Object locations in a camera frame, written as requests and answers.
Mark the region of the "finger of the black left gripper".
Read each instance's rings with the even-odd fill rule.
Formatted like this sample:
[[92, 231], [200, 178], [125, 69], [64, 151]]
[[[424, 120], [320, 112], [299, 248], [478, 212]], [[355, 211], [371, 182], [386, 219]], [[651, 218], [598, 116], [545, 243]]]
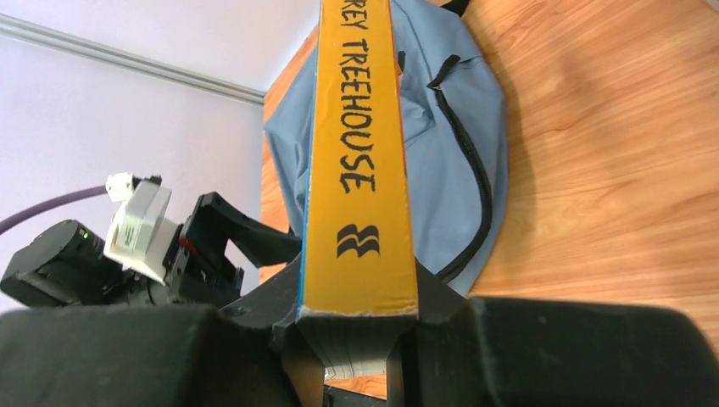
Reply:
[[199, 255], [219, 267], [224, 263], [229, 242], [255, 267], [290, 262], [302, 247], [299, 237], [246, 216], [219, 193], [202, 195], [199, 198]]

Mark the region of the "blue-grey student backpack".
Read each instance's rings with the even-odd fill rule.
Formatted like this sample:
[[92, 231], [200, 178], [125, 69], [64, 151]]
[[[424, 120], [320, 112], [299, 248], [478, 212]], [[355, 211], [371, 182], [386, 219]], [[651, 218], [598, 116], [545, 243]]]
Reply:
[[467, 4], [390, 4], [415, 256], [461, 295], [487, 265], [509, 189], [503, 91], [462, 21]]

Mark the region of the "light blue treehouse book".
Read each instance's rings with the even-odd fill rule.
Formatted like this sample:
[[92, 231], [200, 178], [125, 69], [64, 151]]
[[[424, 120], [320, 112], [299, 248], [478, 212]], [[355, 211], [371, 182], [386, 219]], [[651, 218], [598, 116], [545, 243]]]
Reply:
[[419, 295], [387, 1], [320, 8], [298, 327], [326, 369], [384, 371]]

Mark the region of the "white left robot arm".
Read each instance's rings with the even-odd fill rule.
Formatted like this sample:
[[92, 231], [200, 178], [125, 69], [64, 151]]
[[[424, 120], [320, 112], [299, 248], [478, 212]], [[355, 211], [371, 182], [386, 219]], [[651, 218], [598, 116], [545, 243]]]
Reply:
[[159, 251], [163, 282], [123, 267], [103, 254], [104, 240], [77, 220], [51, 226], [17, 251], [1, 290], [31, 308], [94, 305], [211, 304], [241, 296], [244, 272], [225, 255], [233, 243], [256, 267], [294, 260], [301, 239], [258, 222], [219, 193], [198, 198], [187, 221], [170, 228]]

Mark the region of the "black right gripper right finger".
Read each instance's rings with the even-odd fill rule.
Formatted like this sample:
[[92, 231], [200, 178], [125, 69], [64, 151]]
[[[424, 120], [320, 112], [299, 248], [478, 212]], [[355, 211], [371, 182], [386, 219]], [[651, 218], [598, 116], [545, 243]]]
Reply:
[[718, 358], [684, 313], [636, 304], [474, 296], [390, 266], [418, 315], [387, 366], [392, 406], [715, 406]]

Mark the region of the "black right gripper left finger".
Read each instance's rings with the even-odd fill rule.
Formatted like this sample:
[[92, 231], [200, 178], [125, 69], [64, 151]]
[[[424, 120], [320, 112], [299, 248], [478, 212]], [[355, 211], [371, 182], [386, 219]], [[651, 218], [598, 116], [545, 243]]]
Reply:
[[324, 369], [290, 326], [300, 258], [223, 309], [16, 310], [1, 319], [4, 406], [320, 406]]

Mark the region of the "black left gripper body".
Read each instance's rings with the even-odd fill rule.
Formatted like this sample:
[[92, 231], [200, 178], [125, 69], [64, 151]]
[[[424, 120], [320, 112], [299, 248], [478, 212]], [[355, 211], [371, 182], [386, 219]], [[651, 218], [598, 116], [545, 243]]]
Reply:
[[244, 270], [222, 253], [227, 240], [217, 236], [201, 247], [187, 237], [209, 226], [209, 215], [202, 209], [218, 209], [226, 201], [218, 193], [204, 194], [187, 221], [170, 226], [170, 242], [161, 245], [164, 282], [146, 276], [134, 278], [135, 305], [212, 304], [226, 306], [241, 297]]

